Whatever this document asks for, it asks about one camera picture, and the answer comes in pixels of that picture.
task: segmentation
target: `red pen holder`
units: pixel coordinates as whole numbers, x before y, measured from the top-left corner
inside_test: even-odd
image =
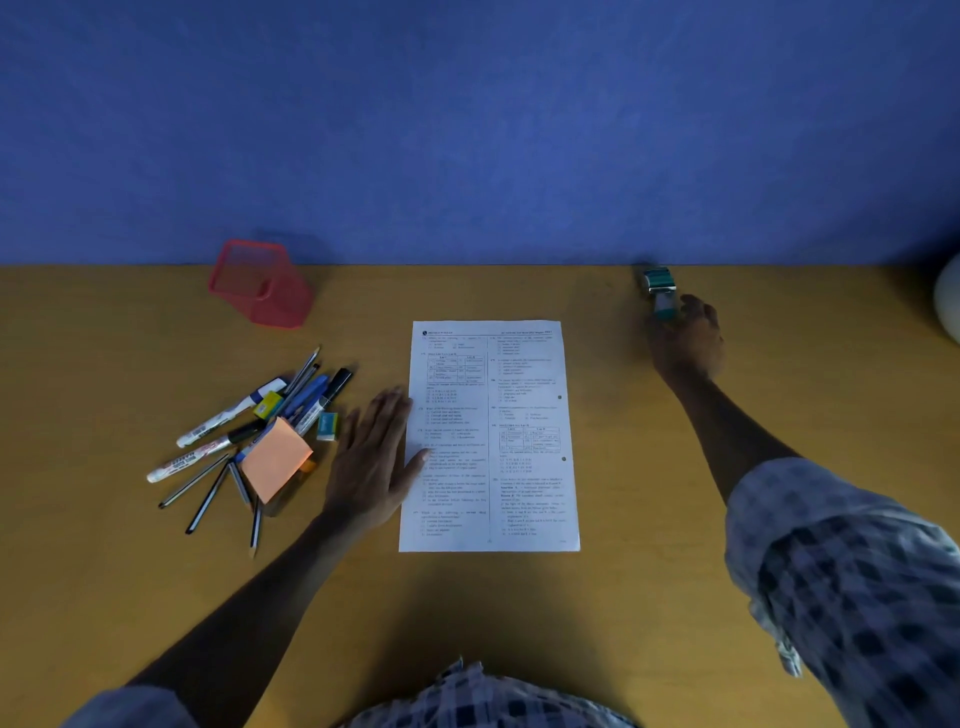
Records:
[[[277,243],[228,240],[207,289],[266,327],[298,328],[313,304],[313,291]]]

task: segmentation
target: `wooden desk surface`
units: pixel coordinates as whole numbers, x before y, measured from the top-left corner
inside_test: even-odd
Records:
[[[650,726],[841,725],[783,674],[723,565],[724,509],[652,372],[625,268],[314,268],[297,331],[256,328],[208,269],[0,270],[9,414],[0,508],[0,723],[55,725],[139,667],[288,545],[325,467],[264,526],[205,488],[160,512],[145,474],[190,426],[322,342],[358,362],[341,407],[406,381],[415,319],[563,322],[583,551],[398,554],[398,519],[321,591],[253,726],[323,728],[412,693],[459,655]],[[681,268],[715,303],[721,384],[799,451],[960,532],[960,347],[880,269]]]

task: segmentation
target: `person's right hand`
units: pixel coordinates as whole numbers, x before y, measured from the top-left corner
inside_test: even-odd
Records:
[[[665,323],[647,317],[647,342],[654,368],[667,384],[676,376],[694,374],[713,379],[723,369],[724,343],[717,311],[696,296],[680,296],[678,319]]]
[[[362,420],[359,409],[347,415],[326,482],[326,513],[346,518],[360,531],[379,526],[393,515],[430,457],[430,450],[422,449],[406,467],[395,471],[412,408],[413,401],[397,386],[373,398]]]

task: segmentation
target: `sticky note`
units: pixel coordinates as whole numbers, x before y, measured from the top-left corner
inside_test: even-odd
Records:
[[[247,453],[240,470],[260,500],[266,503],[312,453],[286,420],[275,420]]]

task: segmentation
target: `person's left hand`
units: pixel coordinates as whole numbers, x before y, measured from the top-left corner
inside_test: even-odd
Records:
[[[430,450],[422,449],[394,474],[396,452],[413,408],[402,392],[397,386],[378,394],[363,420],[359,409],[347,415],[330,466],[325,513],[340,514],[350,525],[367,530],[385,523],[407,497]]]

